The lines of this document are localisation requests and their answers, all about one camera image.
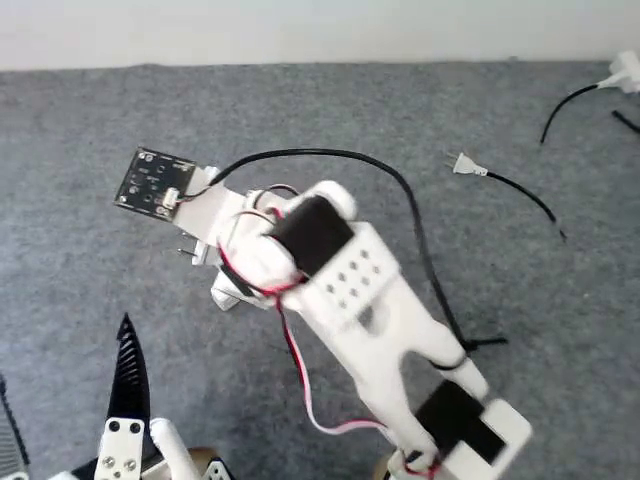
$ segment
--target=black cable tie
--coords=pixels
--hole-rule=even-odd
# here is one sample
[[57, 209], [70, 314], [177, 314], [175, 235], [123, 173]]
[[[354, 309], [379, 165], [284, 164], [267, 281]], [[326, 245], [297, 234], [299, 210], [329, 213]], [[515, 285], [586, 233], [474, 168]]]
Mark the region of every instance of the black cable tie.
[[498, 336], [498, 337], [479, 338], [479, 339], [467, 340], [467, 341], [464, 342], [462, 347], [465, 349], [465, 351], [470, 353], [470, 352], [475, 352], [476, 350], [478, 350], [478, 348], [483, 347], [483, 346], [488, 346], [488, 345], [506, 345], [508, 343], [509, 343], [509, 339], [507, 337]]

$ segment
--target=black circuit board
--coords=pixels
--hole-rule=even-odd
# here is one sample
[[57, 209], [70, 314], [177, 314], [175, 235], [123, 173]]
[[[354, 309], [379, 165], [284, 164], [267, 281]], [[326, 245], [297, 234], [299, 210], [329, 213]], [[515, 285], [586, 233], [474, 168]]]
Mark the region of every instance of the black circuit board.
[[196, 162], [191, 160], [138, 147], [114, 203], [118, 207], [171, 222], [179, 205], [169, 210], [162, 206], [162, 200], [169, 188], [177, 189], [180, 196], [184, 195], [195, 169]]

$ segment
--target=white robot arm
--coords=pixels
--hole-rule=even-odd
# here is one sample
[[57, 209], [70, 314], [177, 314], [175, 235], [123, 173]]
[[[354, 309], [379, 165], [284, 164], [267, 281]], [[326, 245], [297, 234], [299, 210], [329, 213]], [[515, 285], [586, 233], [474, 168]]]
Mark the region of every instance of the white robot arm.
[[[275, 300], [265, 290], [296, 285], [278, 302], [302, 316], [384, 424], [397, 447], [390, 478], [432, 477], [436, 463], [443, 480], [498, 478], [530, 437], [529, 423], [503, 400], [483, 404], [484, 377], [424, 308], [372, 225], [356, 221], [351, 195], [331, 181], [290, 200], [270, 192], [240, 195], [222, 182], [203, 190], [217, 173], [195, 168], [185, 193], [199, 195], [179, 204], [170, 191], [162, 205], [196, 239], [192, 263], [221, 267], [215, 302], [223, 309], [240, 300], [268, 308]], [[256, 207], [258, 195], [261, 210], [277, 209], [275, 225], [240, 217]], [[445, 378], [417, 413], [400, 372], [408, 352], [427, 358]]]

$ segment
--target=white power plug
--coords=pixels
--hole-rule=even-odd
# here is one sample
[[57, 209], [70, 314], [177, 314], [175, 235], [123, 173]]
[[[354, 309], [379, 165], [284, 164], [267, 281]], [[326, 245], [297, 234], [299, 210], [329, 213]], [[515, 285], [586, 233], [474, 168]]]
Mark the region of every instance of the white power plug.
[[462, 175], [468, 175], [473, 173], [474, 175], [479, 175], [481, 177], [486, 177], [489, 170], [478, 165], [471, 158], [467, 157], [464, 153], [460, 153], [460, 155], [454, 155], [453, 153], [447, 153], [448, 157], [454, 158], [456, 163], [451, 164], [446, 162], [445, 165], [453, 168], [453, 173], [459, 173]]
[[611, 76], [598, 82], [598, 88], [618, 87], [624, 93], [640, 92], [640, 61], [635, 52], [619, 53], [609, 66]]

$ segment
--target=mounting holes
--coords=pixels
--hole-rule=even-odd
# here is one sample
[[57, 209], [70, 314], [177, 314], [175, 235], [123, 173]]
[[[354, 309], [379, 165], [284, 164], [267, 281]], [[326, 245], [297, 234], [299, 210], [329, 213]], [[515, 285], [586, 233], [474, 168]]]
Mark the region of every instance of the mounting holes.
[[373, 309], [367, 307], [358, 317], [358, 322], [367, 332], [371, 332], [373, 330]]

